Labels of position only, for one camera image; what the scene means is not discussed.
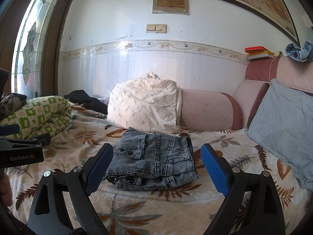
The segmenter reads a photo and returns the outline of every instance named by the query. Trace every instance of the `light blue pillow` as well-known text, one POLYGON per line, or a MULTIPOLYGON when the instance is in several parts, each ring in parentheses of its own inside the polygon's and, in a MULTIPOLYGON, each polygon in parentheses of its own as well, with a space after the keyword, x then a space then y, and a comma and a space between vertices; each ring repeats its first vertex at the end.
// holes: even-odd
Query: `light blue pillow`
POLYGON ((272 79, 247 134, 313 191, 313 97, 272 79))

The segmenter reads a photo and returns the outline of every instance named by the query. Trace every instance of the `window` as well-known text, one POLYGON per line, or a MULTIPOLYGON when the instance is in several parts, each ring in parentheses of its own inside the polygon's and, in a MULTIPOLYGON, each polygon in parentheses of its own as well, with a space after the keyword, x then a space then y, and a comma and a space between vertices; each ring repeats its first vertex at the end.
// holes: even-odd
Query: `window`
POLYGON ((23 17, 15 42, 11 91, 41 96, 40 75, 44 39, 57 0, 31 0, 23 17))

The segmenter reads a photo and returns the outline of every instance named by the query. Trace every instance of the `stack of books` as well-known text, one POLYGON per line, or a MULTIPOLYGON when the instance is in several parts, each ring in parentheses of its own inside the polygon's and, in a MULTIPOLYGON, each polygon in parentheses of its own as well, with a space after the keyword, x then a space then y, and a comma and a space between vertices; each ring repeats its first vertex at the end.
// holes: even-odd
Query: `stack of books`
POLYGON ((248 60, 258 60, 258 59, 267 59, 267 58, 274 58, 275 54, 268 49, 264 48, 263 46, 256 46, 245 48, 245 52, 248 53, 248 60))

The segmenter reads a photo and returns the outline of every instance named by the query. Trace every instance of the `white pillowcase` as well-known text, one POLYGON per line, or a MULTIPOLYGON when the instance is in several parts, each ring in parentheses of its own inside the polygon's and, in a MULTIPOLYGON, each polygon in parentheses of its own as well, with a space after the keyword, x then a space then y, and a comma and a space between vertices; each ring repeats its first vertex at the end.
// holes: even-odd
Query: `white pillowcase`
POLYGON ((117 84, 110 94, 109 124, 141 132, 180 131, 182 93, 172 80, 160 80, 150 72, 138 79, 117 84))

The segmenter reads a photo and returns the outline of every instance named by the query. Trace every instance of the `denim jeans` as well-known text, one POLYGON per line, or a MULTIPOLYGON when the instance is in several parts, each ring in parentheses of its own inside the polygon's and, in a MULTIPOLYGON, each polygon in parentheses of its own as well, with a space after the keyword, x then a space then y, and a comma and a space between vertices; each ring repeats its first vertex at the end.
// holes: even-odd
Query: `denim jeans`
POLYGON ((191 139, 146 134, 133 128, 124 132, 106 179, 130 191, 170 189, 198 177, 191 139))
POLYGON ((286 54, 298 62, 313 61, 313 43, 307 40, 303 44, 303 48, 291 43, 286 47, 286 54))

